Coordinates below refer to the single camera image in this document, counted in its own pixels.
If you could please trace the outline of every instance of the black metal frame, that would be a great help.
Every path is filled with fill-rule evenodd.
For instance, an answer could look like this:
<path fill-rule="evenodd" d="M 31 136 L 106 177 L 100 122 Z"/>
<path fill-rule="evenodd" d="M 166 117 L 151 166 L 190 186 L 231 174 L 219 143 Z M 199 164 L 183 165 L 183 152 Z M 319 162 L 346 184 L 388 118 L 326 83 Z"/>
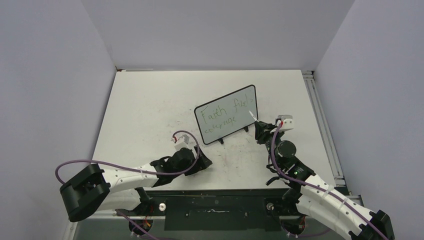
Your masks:
<path fill-rule="evenodd" d="M 343 193 L 345 187 L 336 187 Z M 151 197 L 154 211 L 149 216 L 166 216 L 165 231 L 234 231 L 264 229 L 281 231 L 276 218 L 299 216 L 288 210 L 270 212 L 267 203 L 279 204 L 289 188 L 236 189 L 236 190 L 187 190 L 146 191 Z M 159 211 L 159 204 L 166 204 L 166 211 Z M 145 216 L 140 211 L 121 210 L 128 216 Z"/>

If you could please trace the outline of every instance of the cable connector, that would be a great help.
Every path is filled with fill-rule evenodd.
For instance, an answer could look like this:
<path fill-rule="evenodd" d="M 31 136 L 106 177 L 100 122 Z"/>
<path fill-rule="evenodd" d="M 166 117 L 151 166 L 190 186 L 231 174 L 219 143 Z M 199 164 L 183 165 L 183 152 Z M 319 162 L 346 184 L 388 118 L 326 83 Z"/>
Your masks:
<path fill-rule="evenodd" d="M 189 148 L 189 136 L 186 134 L 182 135 L 180 138 L 178 138 L 174 144 L 174 148 L 176 151 L 181 150 L 182 148 L 190 149 Z"/>
<path fill-rule="evenodd" d="M 295 121 L 292 115 L 278 115 L 276 118 L 276 125 L 281 125 L 279 132 L 285 132 L 295 128 Z"/>

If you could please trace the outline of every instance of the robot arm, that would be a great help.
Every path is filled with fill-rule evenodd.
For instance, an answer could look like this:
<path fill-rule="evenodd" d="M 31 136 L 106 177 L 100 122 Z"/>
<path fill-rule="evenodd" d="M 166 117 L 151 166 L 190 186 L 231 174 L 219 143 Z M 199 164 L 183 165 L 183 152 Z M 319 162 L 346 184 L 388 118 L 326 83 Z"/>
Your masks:
<path fill-rule="evenodd" d="M 125 209 L 132 211 L 150 198 L 144 187 L 158 187 L 169 184 L 178 173 L 195 161 L 193 152 L 187 146 L 187 139 L 180 138 L 175 143 L 173 156 L 165 156 L 148 164 L 129 170 L 101 169 L 98 164 L 90 164 L 77 173 L 60 188 L 60 194 L 71 222 L 84 220 L 101 210 Z M 184 173 L 192 175 L 212 164 L 199 149 L 195 165 Z"/>
<path fill-rule="evenodd" d="M 275 164 L 284 174 L 280 174 L 274 163 L 267 165 L 271 172 L 277 174 L 267 182 L 267 185 L 281 179 L 292 188 L 283 196 L 286 204 L 281 205 L 280 208 L 293 206 L 294 203 L 296 208 L 294 211 L 313 217 L 346 240 L 381 239 L 377 231 L 367 222 L 375 226 L 387 239 L 394 240 L 392 224 L 387 214 L 381 210 L 375 213 L 351 201 L 295 156 L 296 146 L 290 141 L 280 139 L 286 131 L 293 128 L 294 121 L 291 115 L 279 115 L 275 125 L 262 121 L 255 122 L 256 142 L 266 146 L 270 158 L 271 155 L 275 156 Z M 275 143 L 272 144 L 274 133 L 276 138 Z M 295 235 L 303 231 L 296 227 L 286 230 Z"/>

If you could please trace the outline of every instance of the small whiteboard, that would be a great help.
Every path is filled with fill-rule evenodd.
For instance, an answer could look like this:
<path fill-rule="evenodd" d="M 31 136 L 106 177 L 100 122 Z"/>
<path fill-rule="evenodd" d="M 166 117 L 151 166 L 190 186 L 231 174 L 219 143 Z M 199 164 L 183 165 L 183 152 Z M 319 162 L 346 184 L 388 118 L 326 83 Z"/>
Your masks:
<path fill-rule="evenodd" d="M 249 85 L 202 104 L 194 109 L 197 125 L 204 144 L 222 138 L 255 122 L 251 111 L 258 118 L 256 88 Z"/>

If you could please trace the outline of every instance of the black joint housing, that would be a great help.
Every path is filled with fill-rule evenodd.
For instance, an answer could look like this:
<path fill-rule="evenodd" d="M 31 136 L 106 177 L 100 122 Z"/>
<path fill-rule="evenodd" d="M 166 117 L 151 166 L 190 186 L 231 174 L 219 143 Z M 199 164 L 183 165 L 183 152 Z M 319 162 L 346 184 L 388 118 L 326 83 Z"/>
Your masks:
<path fill-rule="evenodd" d="M 69 221 L 78 222 L 94 214 L 110 192 L 105 171 L 90 164 L 60 187 Z"/>
<path fill-rule="evenodd" d="M 369 213 L 372 218 L 369 221 L 372 223 L 381 233 L 383 233 L 389 240 L 395 239 L 395 234 L 393 232 L 392 222 L 389 215 L 387 215 L 382 210 L 378 210 L 377 213 Z M 382 239 L 380 235 L 369 225 L 361 224 L 359 226 L 362 231 L 358 236 L 356 236 L 352 231 L 349 232 L 352 240 L 380 240 Z"/>
<path fill-rule="evenodd" d="M 153 166 L 158 173 L 178 173 L 188 169 L 195 159 L 193 152 L 183 147 L 176 151 L 173 156 L 162 157 L 159 160 L 152 161 L 150 165 Z M 212 161 L 205 156 L 201 149 L 199 149 L 199 157 L 196 164 L 189 171 L 185 172 L 184 175 L 189 176 L 195 174 L 208 168 L 210 165 L 212 165 Z M 153 187 L 169 184 L 176 177 L 178 177 L 178 175 L 157 175 L 158 180 Z"/>

